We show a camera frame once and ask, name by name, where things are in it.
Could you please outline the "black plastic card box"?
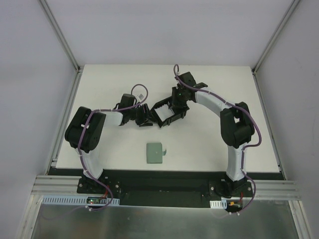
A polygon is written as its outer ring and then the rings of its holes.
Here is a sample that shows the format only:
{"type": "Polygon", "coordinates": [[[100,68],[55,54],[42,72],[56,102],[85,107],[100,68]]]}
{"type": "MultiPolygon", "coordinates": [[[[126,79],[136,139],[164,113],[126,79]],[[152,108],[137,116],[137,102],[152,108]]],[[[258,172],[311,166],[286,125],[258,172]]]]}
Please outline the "black plastic card box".
{"type": "Polygon", "coordinates": [[[189,107],[186,103],[179,108],[172,104],[172,97],[168,97],[155,103],[151,113],[156,119],[158,126],[162,128],[178,119],[183,119],[188,110],[189,107]]]}

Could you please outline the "green leather card holder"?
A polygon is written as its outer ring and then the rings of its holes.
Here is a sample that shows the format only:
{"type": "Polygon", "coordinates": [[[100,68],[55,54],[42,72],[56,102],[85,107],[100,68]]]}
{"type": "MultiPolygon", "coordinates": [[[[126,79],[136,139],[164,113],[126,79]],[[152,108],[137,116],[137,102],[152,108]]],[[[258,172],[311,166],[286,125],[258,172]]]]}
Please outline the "green leather card holder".
{"type": "Polygon", "coordinates": [[[166,149],[160,142],[149,142],[146,147],[147,164],[162,164],[166,149]]]}

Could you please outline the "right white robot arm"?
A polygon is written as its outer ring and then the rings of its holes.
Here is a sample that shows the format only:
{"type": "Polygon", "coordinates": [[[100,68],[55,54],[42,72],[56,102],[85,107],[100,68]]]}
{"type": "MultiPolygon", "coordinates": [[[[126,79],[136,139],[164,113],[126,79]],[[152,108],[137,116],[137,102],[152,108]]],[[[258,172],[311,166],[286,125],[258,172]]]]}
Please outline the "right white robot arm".
{"type": "Polygon", "coordinates": [[[233,104],[215,92],[205,83],[196,83],[190,72],[179,75],[175,72],[177,86],[172,89],[170,108],[181,110],[188,101],[205,106],[220,118],[221,137],[228,146],[226,175],[230,181],[224,184],[225,193],[236,196],[242,191],[239,182],[245,176],[244,150],[255,133],[255,124],[246,103],[233,104]]]}

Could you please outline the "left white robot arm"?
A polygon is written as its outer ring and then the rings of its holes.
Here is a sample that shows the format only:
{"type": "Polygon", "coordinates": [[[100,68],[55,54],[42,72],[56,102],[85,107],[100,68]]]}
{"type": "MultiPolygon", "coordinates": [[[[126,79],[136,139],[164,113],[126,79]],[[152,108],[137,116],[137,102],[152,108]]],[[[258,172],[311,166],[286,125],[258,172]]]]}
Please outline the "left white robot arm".
{"type": "Polygon", "coordinates": [[[111,110],[91,110],[79,107],[65,132],[65,140],[80,157],[83,174],[90,178],[88,188],[95,194],[102,193],[105,181],[100,178],[103,167],[99,160],[99,141],[107,126],[123,126],[133,120],[139,127],[152,126],[157,122],[142,96],[123,94],[111,110]]]}

